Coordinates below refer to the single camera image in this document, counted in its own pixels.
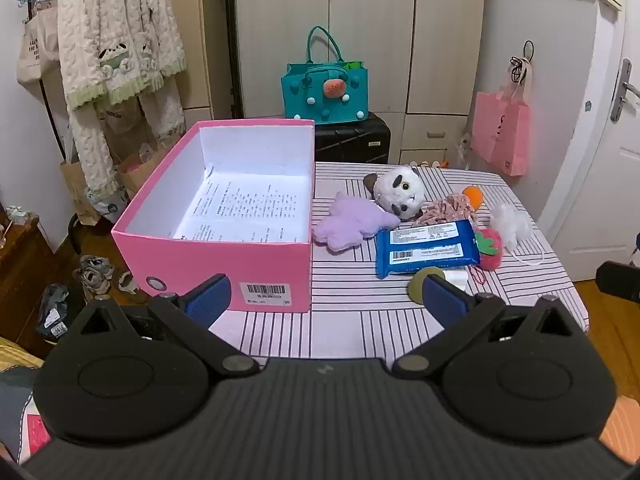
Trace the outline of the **olive green foam ball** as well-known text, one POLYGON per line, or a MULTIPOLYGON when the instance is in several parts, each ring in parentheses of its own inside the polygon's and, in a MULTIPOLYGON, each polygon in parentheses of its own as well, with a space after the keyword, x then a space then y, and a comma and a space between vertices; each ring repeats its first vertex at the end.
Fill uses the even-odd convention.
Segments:
POLYGON ((445 272, 437 266, 427 266, 416 272, 409 281, 407 285, 408 296, 415 304, 423 304, 423 284, 431 275, 444 278, 445 272))

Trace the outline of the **pink strawberry plush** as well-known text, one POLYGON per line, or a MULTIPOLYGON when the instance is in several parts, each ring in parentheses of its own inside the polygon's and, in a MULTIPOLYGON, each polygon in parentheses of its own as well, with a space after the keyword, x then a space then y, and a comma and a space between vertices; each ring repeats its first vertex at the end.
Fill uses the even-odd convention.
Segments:
POLYGON ((487 228, 475 232, 475 243, 480 253, 478 266, 483 271, 500 268, 503 259, 503 242, 498 231, 487 228))

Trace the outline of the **blue wet wipes pack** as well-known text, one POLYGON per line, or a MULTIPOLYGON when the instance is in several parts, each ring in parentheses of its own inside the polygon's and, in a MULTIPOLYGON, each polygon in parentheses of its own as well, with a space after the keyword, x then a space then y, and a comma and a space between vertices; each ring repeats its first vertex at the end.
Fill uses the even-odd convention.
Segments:
POLYGON ((449 269, 480 262, 469 220, 380 231, 375 244, 375 272, 381 280, 390 274, 416 273, 428 266, 449 269))

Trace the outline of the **white mesh bath pouf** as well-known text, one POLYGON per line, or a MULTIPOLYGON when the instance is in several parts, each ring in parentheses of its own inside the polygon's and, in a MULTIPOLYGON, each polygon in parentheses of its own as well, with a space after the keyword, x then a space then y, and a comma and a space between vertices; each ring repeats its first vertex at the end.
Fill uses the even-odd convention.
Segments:
POLYGON ((533 222, 526 211, 513 204, 498 204, 490 211, 490 227, 497 231, 503 247, 515 252, 518 244, 529 240, 533 235, 533 222))

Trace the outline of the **pink floral scrunchie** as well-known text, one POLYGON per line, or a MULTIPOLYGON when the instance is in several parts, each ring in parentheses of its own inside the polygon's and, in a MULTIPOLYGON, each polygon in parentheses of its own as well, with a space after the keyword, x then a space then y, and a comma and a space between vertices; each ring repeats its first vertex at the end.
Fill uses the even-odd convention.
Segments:
POLYGON ((416 224, 442 224, 468 220, 472 227, 477 227, 477 218, 469 197, 464 194, 450 194, 440 200, 426 204, 416 224))

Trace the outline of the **pink cardboard box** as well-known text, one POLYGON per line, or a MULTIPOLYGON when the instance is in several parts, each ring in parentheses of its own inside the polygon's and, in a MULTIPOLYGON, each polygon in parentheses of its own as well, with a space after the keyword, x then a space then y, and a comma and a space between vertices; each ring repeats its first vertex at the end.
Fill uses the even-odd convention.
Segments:
POLYGON ((185 294, 215 274, 235 311, 311 305, 314 123, 198 122, 169 151, 112 229, 148 294, 185 294))

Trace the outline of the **white panda plush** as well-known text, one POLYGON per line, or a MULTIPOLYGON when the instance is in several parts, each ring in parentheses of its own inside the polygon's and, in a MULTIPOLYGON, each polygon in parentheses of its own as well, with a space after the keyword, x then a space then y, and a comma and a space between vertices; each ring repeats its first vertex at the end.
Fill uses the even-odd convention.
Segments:
POLYGON ((375 203, 401 221, 422 216, 426 187, 416 168, 401 166, 386 174, 367 174, 363 183, 375 203))

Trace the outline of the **purple star plush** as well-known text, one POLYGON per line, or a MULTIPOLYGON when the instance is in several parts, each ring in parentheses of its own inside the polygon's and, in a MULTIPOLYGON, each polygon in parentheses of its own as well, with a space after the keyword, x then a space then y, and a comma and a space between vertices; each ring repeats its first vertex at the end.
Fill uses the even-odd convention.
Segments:
POLYGON ((344 252, 375 237, 378 231, 393 230, 400 219, 373 200, 338 192, 323 218, 313 229, 314 241, 330 252, 344 252))

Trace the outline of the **brown slipper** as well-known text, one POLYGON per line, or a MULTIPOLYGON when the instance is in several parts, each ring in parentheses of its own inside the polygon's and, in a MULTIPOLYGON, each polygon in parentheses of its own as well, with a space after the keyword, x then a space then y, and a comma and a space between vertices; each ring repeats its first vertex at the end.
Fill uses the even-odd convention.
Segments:
POLYGON ((142 294, 142 290, 130 271, 124 271, 119 275, 117 287, 121 292, 129 296, 140 296, 142 294))

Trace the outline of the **striped tablecloth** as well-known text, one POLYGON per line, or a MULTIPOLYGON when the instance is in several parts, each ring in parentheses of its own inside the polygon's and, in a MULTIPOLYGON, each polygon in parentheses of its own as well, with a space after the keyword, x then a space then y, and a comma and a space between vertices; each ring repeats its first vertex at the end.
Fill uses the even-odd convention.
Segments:
POLYGON ((425 284, 425 304, 408 295, 410 276, 375 273, 372 240, 339 255, 312 254, 311 307, 306 313, 227 311, 210 328, 241 352, 268 358, 381 359, 393 363, 466 315, 477 294, 531 307, 555 296, 578 325, 588 311, 570 277, 538 229, 506 254, 497 270, 448 269, 425 284))

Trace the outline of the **orange ball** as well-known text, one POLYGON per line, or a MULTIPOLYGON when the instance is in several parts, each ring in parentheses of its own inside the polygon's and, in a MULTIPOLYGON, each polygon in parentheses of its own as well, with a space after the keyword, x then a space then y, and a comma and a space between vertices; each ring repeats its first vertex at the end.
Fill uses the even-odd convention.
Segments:
POLYGON ((469 185, 462 191, 462 194, 469 200, 474 210, 479 210, 484 203, 484 194, 478 186, 469 185))

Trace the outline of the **brown paper bag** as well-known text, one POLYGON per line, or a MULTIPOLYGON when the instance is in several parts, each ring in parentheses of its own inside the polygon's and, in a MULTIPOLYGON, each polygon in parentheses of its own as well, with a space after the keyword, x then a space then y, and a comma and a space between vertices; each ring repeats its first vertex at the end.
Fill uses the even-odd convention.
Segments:
POLYGON ((117 193, 103 200, 89 198, 85 176, 79 162, 73 164, 62 162, 60 170, 79 222, 84 226, 95 226, 102 218, 116 222, 127 208, 130 200, 134 198, 167 154, 168 150, 163 148, 153 152, 147 159, 141 159, 136 154, 124 159, 116 167, 117 179, 122 187, 117 193))

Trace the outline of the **pink paper bag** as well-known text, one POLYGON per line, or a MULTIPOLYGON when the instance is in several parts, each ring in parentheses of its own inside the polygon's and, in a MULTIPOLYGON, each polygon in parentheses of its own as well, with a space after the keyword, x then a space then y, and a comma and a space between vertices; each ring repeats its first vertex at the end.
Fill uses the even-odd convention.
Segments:
POLYGON ((514 56, 499 90, 475 97, 472 150, 509 177, 523 177, 528 170, 532 82, 532 64, 514 56))

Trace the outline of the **teal felt handbag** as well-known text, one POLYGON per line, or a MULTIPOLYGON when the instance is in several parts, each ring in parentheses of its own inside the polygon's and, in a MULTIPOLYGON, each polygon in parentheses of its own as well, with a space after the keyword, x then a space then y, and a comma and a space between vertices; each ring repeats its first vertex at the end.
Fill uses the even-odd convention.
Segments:
POLYGON ((288 63, 281 78, 284 116, 309 119, 317 125, 363 122, 369 117, 369 72, 361 61, 345 61, 337 42, 321 25, 314 26, 306 43, 306 62, 288 63), (337 60, 316 63, 311 40, 320 30, 335 50, 337 60))

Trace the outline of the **cream knitted cardigan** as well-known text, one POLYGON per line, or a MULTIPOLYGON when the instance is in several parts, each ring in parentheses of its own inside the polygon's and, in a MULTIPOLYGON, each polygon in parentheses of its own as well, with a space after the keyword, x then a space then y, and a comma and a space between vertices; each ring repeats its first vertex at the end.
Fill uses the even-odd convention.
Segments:
POLYGON ((170 0, 58 0, 58 52, 70 128, 91 196, 120 190, 100 114, 139 102, 156 142, 186 131, 176 85, 186 52, 170 0))

